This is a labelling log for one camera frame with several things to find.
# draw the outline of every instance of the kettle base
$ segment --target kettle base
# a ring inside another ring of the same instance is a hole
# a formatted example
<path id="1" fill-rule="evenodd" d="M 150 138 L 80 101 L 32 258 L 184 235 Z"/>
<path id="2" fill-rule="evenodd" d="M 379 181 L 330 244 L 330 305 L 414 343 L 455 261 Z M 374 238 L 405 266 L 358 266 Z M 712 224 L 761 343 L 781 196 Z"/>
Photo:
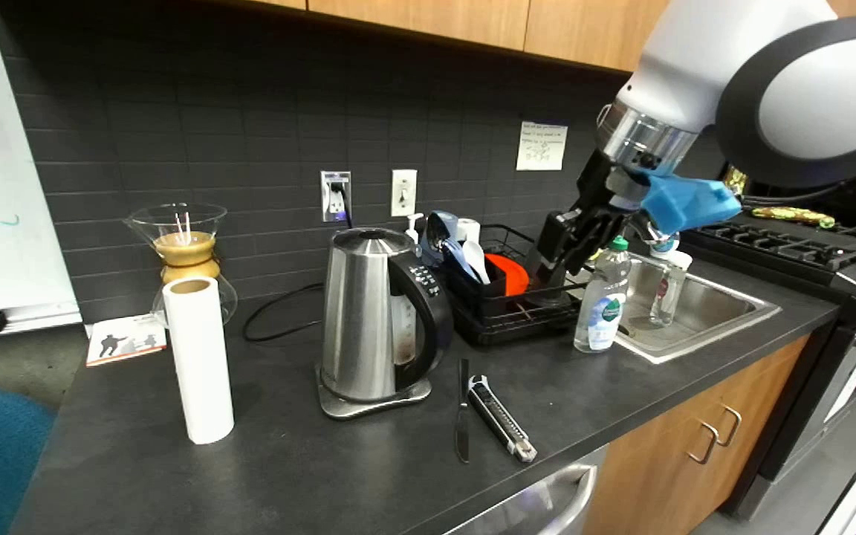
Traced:
<path id="1" fill-rule="evenodd" d="M 431 383 L 422 379 L 416 383 L 400 389 L 392 398 L 352 401 L 352 398 L 342 398 L 334 389 L 328 389 L 321 374 L 319 374 L 319 368 L 316 368 L 316 394 L 319 394 L 321 412 L 330 419 L 353 419 L 353 416 L 362 416 L 362 413 L 373 413 L 373 412 L 426 401 L 431 395 Z"/>

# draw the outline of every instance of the kettle handle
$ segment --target kettle handle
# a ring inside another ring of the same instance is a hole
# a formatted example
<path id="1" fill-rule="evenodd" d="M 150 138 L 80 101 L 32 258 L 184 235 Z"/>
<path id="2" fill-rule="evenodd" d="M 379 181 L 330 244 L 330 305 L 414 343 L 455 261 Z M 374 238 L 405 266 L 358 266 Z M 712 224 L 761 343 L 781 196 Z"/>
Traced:
<path id="1" fill-rule="evenodd" d="M 422 354 L 397 368 L 397 389 L 410 386 L 426 379 L 438 364 L 438 354 L 453 343 L 453 313 L 443 285 L 431 278 L 426 266 L 414 254 L 401 254 L 391 258 L 391 278 L 401 281 L 405 296 L 416 306 L 426 325 Z"/>

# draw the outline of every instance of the pour-over coffee maker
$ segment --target pour-over coffee maker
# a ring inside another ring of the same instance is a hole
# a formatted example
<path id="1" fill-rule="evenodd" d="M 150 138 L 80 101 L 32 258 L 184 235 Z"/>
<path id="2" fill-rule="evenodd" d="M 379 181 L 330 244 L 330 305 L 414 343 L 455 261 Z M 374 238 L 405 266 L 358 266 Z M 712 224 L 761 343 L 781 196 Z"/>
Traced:
<path id="1" fill-rule="evenodd" d="M 239 291 L 218 261 L 218 229 L 230 212 L 212 202 L 163 202 L 145 206 L 125 217 L 125 226 L 139 235 L 163 261 L 163 285 L 184 278 L 212 278 L 220 285 L 223 322 L 239 310 Z"/>

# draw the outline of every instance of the electrical outlet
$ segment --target electrical outlet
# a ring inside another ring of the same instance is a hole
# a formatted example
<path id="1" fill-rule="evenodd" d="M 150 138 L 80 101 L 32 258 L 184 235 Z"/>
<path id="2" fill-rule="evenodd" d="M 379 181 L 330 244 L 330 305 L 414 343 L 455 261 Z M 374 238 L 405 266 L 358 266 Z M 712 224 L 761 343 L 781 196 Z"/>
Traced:
<path id="1" fill-rule="evenodd" d="M 419 171 L 392 171 L 392 217 L 416 214 Z"/>
<path id="2" fill-rule="evenodd" d="M 349 171 L 321 171 L 321 224 L 352 220 L 352 172 Z"/>

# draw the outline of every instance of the white paper towel roll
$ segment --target white paper towel roll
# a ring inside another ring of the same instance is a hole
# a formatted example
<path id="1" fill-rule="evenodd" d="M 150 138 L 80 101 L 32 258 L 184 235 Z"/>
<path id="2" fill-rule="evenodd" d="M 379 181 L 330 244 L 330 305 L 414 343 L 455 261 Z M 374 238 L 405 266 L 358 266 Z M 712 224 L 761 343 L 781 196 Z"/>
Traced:
<path id="1" fill-rule="evenodd" d="M 187 438 L 218 443 L 235 425 L 218 281 L 187 278 L 163 285 L 163 310 Z"/>

